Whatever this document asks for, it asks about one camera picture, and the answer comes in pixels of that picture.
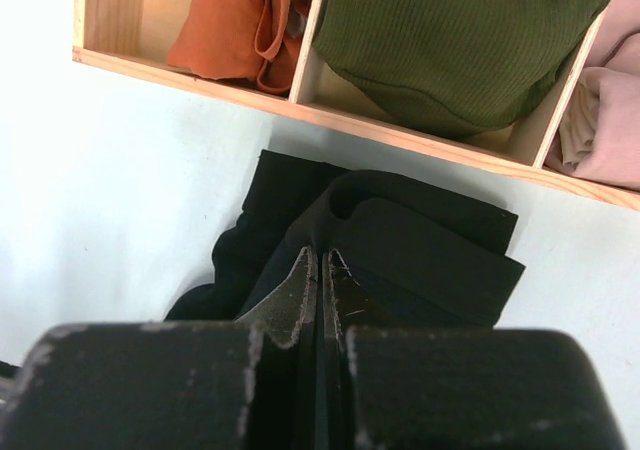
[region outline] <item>wooden plank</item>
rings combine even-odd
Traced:
[[[320,62],[320,77],[316,83],[316,95],[313,97],[313,103],[379,122],[399,124],[395,118],[378,107],[358,87],[340,77],[326,63]]]
[[[507,152],[515,160],[536,168],[542,168],[544,165],[603,18],[604,12],[587,31],[572,63],[564,70],[547,98],[529,117],[514,126],[507,144]]]
[[[507,151],[507,144],[509,142],[509,137],[511,136],[512,129],[513,125],[507,128],[503,128],[502,130],[495,130],[493,132],[485,132],[478,135],[472,135],[471,137],[465,138],[463,142],[469,145],[473,145],[474,147],[485,148],[487,150],[492,150],[500,154],[508,155],[509,153]]]
[[[73,0],[73,46],[85,48],[84,27],[87,0]]]
[[[328,127],[423,155],[479,168],[487,172],[511,176],[527,182],[564,190],[575,195],[640,210],[640,193],[578,180],[541,168],[533,168],[489,151],[480,151],[466,144],[420,134],[395,125],[328,111],[314,106],[293,104],[283,98],[202,80],[197,77],[171,72],[165,68],[156,68],[153,64],[133,62],[81,48],[74,48],[73,59],[80,63],[122,75],[214,97],[294,120]]]
[[[100,52],[136,55],[142,2],[74,0],[74,45]]]
[[[324,0],[312,0],[307,26],[302,38],[302,48],[298,57],[296,72],[293,76],[289,101],[309,103],[316,95],[324,60],[311,46],[320,20]]]
[[[144,0],[139,56],[166,62],[190,7],[191,0]]]

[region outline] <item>folded orange shirt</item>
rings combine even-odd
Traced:
[[[289,8],[311,0],[192,0],[169,65],[211,79],[246,79],[280,95],[291,88],[302,35],[286,31]]]

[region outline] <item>black fabric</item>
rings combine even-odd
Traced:
[[[351,269],[337,250],[324,255],[322,270],[325,322],[332,321],[334,327],[327,329],[328,325],[325,325],[326,338],[343,340],[344,333],[353,325],[401,326],[389,306],[371,298],[371,293],[353,278]]]
[[[492,326],[524,267],[504,256],[517,216],[410,178],[263,152],[237,226],[213,252],[216,283],[167,319],[244,315],[300,253],[338,250],[401,323]]]
[[[240,314],[269,295],[310,244],[321,253],[337,250],[403,325],[493,326],[524,270],[502,255],[516,219],[399,175],[351,172],[292,224]]]
[[[345,172],[346,169],[327,163],[263,151],[242,215],[234,228],[220,236],[213,249],[215,283],[185,293],[166,319],[233,319],[291,222]],[[289,269],[300,249],[297,250]]]

